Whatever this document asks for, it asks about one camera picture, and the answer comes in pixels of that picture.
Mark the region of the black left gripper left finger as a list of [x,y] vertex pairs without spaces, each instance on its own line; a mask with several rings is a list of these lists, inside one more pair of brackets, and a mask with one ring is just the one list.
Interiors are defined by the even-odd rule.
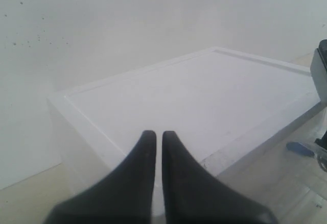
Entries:
[[156,134],[143,131],[135,147],[109,175],[57,204],[45,223],[151,223]]

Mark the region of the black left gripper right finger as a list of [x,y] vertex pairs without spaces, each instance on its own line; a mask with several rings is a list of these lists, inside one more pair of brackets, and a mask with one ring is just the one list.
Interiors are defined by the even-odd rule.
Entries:
[[269,208],[207,172],[174,131],[162,136],[161,171],[167,223],[278,223]]

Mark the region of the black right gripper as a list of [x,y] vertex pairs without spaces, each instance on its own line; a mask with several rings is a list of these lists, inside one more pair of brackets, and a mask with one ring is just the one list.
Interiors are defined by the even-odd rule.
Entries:
[[327,149],[327,131],[321,138],[317,138],[315,143],[323,149]]

